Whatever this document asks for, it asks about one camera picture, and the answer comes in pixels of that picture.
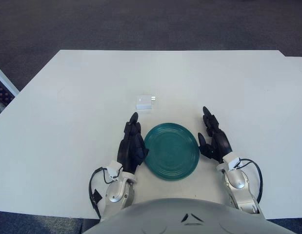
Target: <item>white table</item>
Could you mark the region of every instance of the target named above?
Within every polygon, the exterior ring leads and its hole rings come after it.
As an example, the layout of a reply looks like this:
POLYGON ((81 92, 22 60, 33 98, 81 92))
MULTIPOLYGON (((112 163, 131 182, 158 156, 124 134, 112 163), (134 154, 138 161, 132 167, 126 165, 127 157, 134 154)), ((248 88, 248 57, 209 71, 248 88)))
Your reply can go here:
MULTIPOLYGON (((59 51, 0 115, 0 211, 97 218, 89 178, 117 158, 140 94, 157 97, 138 111, 143 137, 164 122, 207 136, 207 106, 234 152, 259 164, 265 217, 302 217, 302 73, 279 51, 59 51)), ((134 202, 225 204, 216 165, 202 156, 189 177, 169 182, 142 164, 134 202)), ((257 196, 256 169, 245 171, 257 196)), ((105 193, 102 175, 93 187, 105 193)))

